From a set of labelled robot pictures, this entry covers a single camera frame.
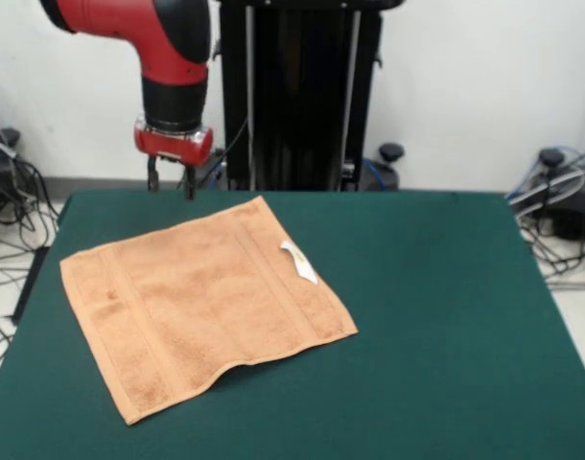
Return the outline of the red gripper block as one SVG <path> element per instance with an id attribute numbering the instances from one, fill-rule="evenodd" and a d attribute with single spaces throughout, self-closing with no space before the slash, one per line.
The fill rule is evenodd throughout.
<path id="1" fill-rule="evenodd" d="M 150 126 L 143 114 L 134 123 L 135 146 L 148 155 L 148 190 L 159 191 L 159 174 L 156 157 L 176 161 L 184 167 L 182 186 L 184 196 L 194 200 L 196 194 L 196 169 L 208 159 L 213 147 L 214 133 L 210 127 L 199 126 L 195 130 L 171 133 Z"/>

